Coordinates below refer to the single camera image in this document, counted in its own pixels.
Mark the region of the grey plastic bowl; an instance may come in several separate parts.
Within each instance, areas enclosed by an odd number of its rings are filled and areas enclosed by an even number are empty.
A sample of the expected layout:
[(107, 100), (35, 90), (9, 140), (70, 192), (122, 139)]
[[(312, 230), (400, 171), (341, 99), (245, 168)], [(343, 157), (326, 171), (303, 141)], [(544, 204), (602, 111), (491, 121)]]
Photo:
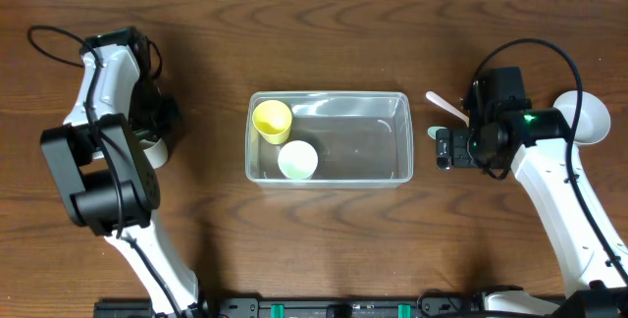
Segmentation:
[[(576, 90), (562, 93), (553, 103), (570, 126), (573, 125), (576, 103)], [(584, 91), (574, 143), (578, 146), (599, 143), (607, 137), (610, 128), (611, 119), (606, 106), (595, 95)]]

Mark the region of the grey plastic cup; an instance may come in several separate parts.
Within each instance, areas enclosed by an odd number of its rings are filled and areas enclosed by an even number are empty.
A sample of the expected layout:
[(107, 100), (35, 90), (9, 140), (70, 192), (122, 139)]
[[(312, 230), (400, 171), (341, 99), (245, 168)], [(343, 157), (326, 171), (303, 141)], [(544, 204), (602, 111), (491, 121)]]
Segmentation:
[(153, 169), (158, 169), (168, 162), (169, 150), (163, 138), (157, 141), (141, 140), (139, 145)]

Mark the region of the pink plastic fork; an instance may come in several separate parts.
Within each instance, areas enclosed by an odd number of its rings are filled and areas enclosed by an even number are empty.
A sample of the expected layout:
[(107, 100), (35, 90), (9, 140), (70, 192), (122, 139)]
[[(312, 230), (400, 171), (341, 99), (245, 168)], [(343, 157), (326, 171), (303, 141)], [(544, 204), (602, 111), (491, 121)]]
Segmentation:
[(469, 126), (469, 117), (465, 115), (464, 113), (462, 113), (459, 109), (454, 107), (452, 104), (447, 102), (445, 99), (440, 97), (438, 94), (436, 94), (436, 92), (427, 91), (425, 93), (425, 97), (436, 106), (449, 112), (451, 115), (459, 118), (466, 126)]

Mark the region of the yellow plastic cup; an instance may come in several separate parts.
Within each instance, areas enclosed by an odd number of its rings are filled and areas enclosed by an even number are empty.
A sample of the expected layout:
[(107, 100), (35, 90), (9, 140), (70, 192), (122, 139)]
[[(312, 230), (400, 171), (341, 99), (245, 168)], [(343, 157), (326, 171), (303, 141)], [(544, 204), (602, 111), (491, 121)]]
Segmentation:
[(267, 100), (253, 110), (252, 122), (267, 142), (279, 145), (289, 137), (292, 112), (282, 101)]

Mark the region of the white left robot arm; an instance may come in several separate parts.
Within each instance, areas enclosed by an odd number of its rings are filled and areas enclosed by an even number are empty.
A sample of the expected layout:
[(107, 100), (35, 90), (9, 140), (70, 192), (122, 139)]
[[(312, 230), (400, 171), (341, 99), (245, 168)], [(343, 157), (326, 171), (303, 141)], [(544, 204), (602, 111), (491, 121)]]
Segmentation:
[(99, 302), (97, 317), (207, 317), (206, 297), (158, 213), (156, 169), (181, 115), (161, 93), (154, 42), (130, 26), (78, 40), (83, 78), (61, 126), (40, 147), (64, 207), (78, 227), (104, 238), (127, 260), (149, 294), (146, 303)]

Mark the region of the clear plastic container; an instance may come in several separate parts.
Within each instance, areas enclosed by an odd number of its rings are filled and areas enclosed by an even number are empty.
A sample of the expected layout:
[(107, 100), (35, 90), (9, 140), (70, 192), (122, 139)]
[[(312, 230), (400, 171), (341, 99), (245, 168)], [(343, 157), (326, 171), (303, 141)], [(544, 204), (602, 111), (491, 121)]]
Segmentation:
[(308, 180), (290, 180), (278, 165), (279, 145), (246, 124), (245, 174), (261, 187), (387, 188), (413, 177), (414, 145), (407, 96), (393, 91), (259, 91), (248, 115), (279, 100), (293, 116), (290, 141), (303, 140), (318, 153)]

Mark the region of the cream white plastic cup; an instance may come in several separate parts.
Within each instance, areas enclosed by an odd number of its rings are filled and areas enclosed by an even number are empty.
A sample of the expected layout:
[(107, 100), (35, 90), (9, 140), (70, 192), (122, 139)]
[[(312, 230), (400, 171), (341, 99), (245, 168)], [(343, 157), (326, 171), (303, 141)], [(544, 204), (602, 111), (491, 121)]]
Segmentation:
[(318, 167), (318, 153), (306, 141), (294, 140), (285, 144), (278, 155), (278, 166), (289, 180), (309, 180)]

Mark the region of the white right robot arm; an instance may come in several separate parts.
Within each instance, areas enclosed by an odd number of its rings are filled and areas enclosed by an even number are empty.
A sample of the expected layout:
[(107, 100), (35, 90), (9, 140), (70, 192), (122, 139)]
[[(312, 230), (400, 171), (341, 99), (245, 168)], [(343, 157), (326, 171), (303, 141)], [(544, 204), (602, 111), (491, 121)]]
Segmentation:
[(561, 94), (546, 109), (527, 98), (517, 67), (473, 79), (458, 112), (463, 130), (433, 133), (441, 169), (511, 173), (531, 198), (559, 263), (566, 299), (536, 298), (519, 288), (479, 293), (467, 310), (487, 317), (509, 312), (542, 317), (624, 317), (627, 246), (612, 226), (580, 160), (579, 149), (602, 141), (611, 127), (594, 95)]

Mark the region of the mint green plastic spoon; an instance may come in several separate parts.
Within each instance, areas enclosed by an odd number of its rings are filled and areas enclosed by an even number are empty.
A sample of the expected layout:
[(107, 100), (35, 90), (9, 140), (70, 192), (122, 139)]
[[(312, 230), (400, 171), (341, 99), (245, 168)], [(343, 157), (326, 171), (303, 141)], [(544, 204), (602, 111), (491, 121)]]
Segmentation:
[(430, 138), (435, 139), (437, 136), (437, 132), (440, 130), (445, 130), (445, 127), (442, 126), (432, 126), (427, 129), (427, 134)]

